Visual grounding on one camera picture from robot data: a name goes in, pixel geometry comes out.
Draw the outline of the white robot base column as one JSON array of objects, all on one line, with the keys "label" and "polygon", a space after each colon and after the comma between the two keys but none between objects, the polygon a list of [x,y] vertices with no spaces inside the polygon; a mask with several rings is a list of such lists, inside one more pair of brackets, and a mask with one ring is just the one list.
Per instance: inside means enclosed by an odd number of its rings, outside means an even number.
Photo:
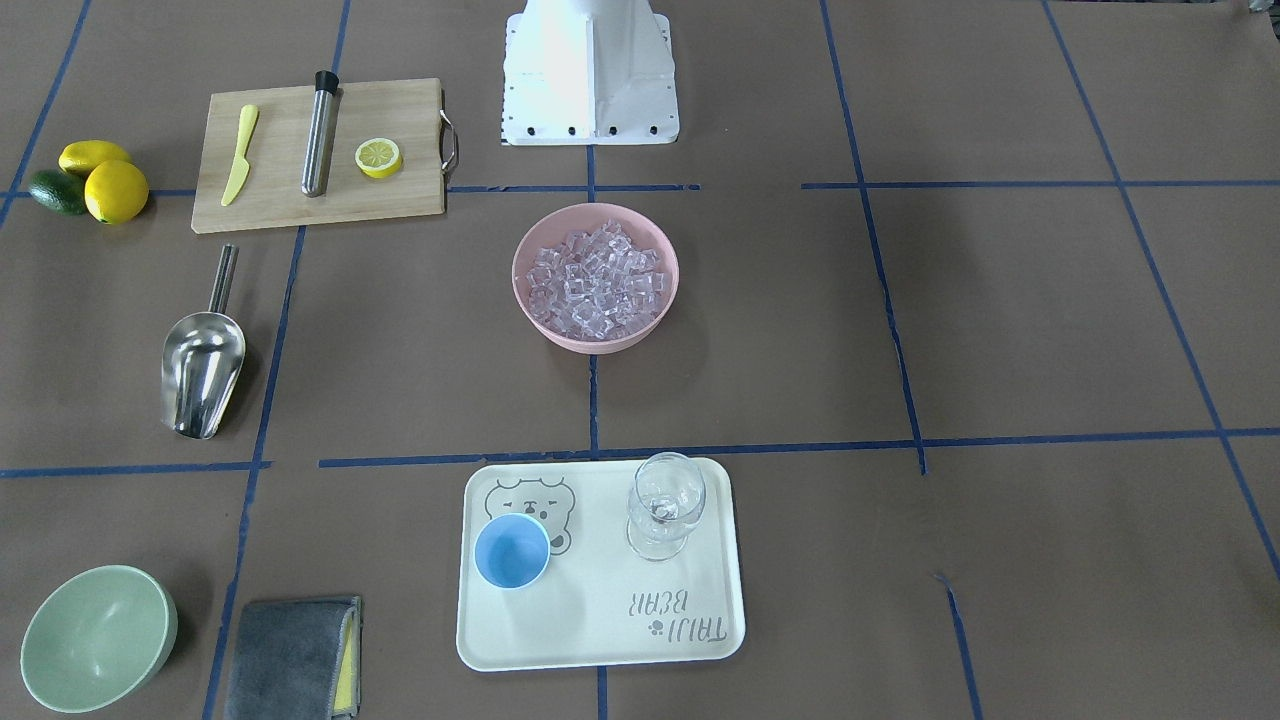
[{"label": "white robot base column", "polygon": [[504,32],[500,140],[516,147],[678,140],[669,19],[648,1],[529,1]]}]

